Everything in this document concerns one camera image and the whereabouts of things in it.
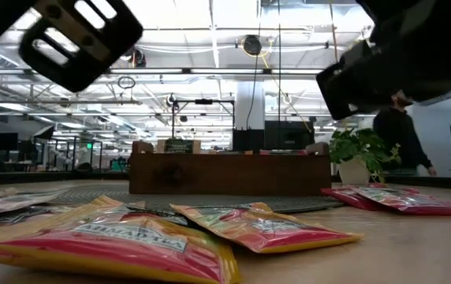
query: wooden box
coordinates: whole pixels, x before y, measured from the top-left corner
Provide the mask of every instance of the wooden box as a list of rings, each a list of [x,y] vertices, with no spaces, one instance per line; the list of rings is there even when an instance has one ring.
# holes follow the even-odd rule
[[[328,155],[138,154],[130,193],[314,196],[329,188]]]

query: black jacket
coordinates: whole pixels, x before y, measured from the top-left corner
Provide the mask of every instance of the black jacket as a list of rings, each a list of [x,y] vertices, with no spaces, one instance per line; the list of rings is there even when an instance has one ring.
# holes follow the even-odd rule
[[[400,145],[401,164],[386,164],[383,166],[385,170],[394,168],[415,169],[418,165],[423,165],[428,169],[432,166],[431,161],[423,152],[422,145],[420,145],[413,120],[406,114],[406,111],[392,107],[381,110],[373,122],[373,129],[385,141],[388,153],[396,144]]]

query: pink snack bag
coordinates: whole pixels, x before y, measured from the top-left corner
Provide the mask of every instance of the pink snack bag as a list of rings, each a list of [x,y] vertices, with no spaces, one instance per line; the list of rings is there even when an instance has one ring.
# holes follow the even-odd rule
[[[386,190],[403,190],[412,193],[419,193],[416,189],[389,189],[387,185],[384,184],[369,184],[370,188],[375,189],[386,189]],[[344,185],[343,188],[340,189],[321,189],[322,193],[327,196],[332,196],[341,202],[344,202],[350,206],[369,210],[369,211],[388,211],[389,208],[385,207],[378,202],[370,200],[364,196],[361,196],[359,193],[355,191],[356,186],[353,185]]]
[[[354,190],[362,197],[405,214],[451,216],[451,202],[438,200],[432,196],[372,187]]]

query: small box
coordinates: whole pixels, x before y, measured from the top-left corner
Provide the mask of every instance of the small box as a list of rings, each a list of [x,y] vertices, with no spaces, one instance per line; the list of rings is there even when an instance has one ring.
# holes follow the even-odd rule
[[[158,140],[157,153],[201,154],[201,140]]]

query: wooden table surface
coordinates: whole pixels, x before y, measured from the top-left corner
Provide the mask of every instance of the wooden table surface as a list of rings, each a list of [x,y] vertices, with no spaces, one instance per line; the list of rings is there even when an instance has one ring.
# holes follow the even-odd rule
[[[97,181],[15,186],[20,189],[42,190],[94,183]],[[419,189],[423,193],[451,201],[450,189]],[[402,216],[352,207],[297,216],[336,230],[364,233],[365,238],[355,244],[276,256],[261,256],[235,248],[244,280],[242,283],[451,284],[451,217]],[[32,283],[149,282],[30,271],[0,265],[0,284]]]

